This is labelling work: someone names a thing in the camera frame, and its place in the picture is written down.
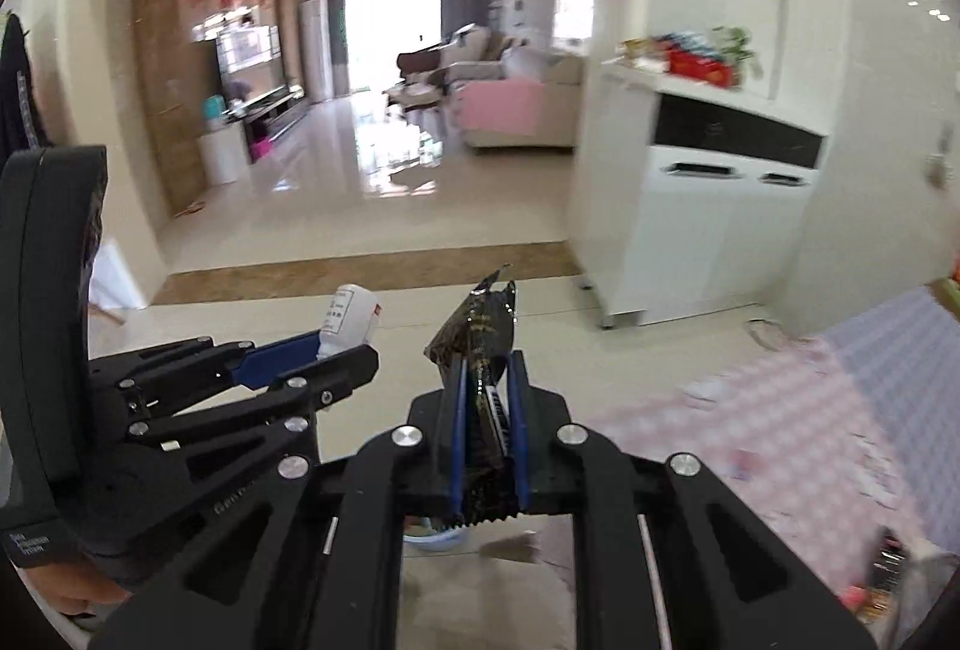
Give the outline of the dark gold snack wrapper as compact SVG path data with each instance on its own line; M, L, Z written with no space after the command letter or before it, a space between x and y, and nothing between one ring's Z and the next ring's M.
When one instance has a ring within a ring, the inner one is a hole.
M501 275L501 270L494 270L473 286L425 348L425 356L441 375L443 392L454 356L460 354L467 364L464 502L460 517L451 517L448 510L454 525L496 522L516 512L511 428L500 386L514 350L517 288ZM445 485L443 392L434 442L438 476Z

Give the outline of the white small squeeze bottle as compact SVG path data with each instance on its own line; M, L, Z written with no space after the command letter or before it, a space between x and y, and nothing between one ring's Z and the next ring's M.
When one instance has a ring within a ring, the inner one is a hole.
M381 311L373 291L358 285L340 286L320 327L317 357L327 359L370 343Z

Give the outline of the blue trash bin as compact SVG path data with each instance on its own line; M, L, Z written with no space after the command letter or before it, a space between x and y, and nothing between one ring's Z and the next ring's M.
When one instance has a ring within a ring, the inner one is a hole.
M452 551L466 538L465 528L454 528L436 519L409 519L404 526L404 543L427 554Z

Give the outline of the white cylinder bin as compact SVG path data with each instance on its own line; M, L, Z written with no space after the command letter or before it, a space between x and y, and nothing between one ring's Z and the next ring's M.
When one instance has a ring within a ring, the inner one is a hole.
M247 173L249 155L240 122L210 122L199 137L199 148L212 187L235 184Z

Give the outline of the white black sideboard cabinet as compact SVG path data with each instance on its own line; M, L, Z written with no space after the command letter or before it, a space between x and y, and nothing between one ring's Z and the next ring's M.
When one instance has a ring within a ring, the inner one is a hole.
M825 148L770 101L602 65L569 207L601 329L760 302L788 269Z

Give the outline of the pink checkered tablecloth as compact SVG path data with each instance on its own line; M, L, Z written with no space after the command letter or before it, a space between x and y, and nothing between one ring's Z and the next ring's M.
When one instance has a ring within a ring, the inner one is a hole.
M880 531L927 558L907 472L827 340L596 416L623 452L697 455L833 591L866 579Z

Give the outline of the pink blanket on sofa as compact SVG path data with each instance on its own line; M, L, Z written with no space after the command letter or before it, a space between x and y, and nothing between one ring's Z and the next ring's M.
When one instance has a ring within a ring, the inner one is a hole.
M455 90L460 130L532 137L544 106L545 85L532 80L464 82Z

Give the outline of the beige sofa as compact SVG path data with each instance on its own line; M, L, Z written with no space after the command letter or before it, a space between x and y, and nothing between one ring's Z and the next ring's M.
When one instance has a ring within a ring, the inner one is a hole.
M444 121L472 150L579 142L586 61L578 54L508 46L496 61L446 67Z

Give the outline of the dark wooden chair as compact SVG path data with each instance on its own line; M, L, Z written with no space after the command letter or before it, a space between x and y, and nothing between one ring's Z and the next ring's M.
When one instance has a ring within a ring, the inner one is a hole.
M427 111L443 102L446 67L443 65L444 44L435 44L420 51L398 54L400 82L386 91L387 106L402 111Z

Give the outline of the television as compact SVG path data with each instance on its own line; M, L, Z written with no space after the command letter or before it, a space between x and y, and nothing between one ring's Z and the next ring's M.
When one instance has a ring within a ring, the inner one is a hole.
M249 101L285 85L275 25L238 26L217 38L218 67L228 101Z

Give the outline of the white floor air conditioner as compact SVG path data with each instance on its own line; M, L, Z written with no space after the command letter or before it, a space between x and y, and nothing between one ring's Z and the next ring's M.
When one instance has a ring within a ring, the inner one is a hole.
M310 0L301 6L302 68L306 93L313 104L335 98L329 9L326 0Z

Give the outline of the grey grid tablecloth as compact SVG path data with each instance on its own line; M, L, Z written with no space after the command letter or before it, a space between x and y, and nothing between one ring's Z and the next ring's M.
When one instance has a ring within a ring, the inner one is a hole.
M887 435L924 535L957 551L957 314L921 286L823 336Z

